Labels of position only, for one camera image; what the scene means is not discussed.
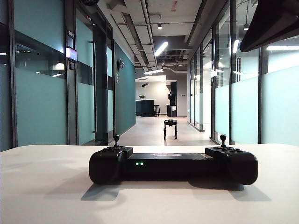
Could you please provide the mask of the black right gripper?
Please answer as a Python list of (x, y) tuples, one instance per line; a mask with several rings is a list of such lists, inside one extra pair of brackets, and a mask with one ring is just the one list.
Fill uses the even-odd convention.
[(299, 34), (297, 0), (260, 0), (240, 50), (248, 52)]

